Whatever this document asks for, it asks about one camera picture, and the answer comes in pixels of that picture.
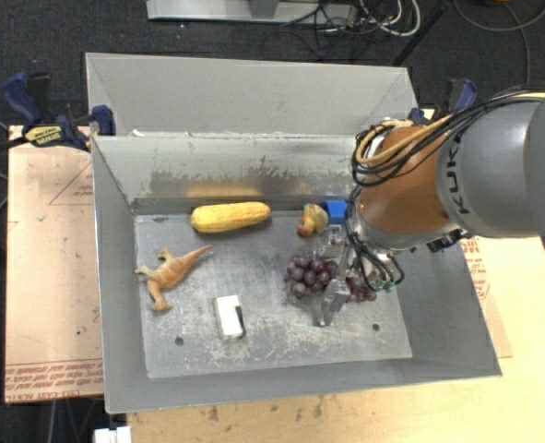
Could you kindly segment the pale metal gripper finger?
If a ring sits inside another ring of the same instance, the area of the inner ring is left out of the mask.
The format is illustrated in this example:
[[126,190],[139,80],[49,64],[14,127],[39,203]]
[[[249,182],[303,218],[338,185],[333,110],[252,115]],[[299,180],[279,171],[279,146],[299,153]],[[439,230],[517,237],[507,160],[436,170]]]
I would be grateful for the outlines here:
[[347,248],[347,243],[341,226],[328,226],[321,236],[319,257],[321,259],[341,259]]
[[350,298],[350,288],[344,280],[332,280],[326,287],[320,305],[318,325],[329,326],[336,313]]

